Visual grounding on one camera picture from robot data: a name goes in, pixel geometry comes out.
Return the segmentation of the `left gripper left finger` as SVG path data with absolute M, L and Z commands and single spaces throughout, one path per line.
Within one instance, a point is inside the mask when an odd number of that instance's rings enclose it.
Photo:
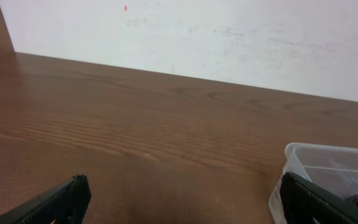
M 74 175 L 0 215 L 0 223 L 81 223 L 91 200 L 88 178 Z

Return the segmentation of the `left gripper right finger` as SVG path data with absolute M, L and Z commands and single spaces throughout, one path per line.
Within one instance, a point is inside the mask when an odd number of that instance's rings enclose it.
M 288 224 L 358 224 L 358 195 L 340 198 L 294 172 L 282 177 L 280 198 Z

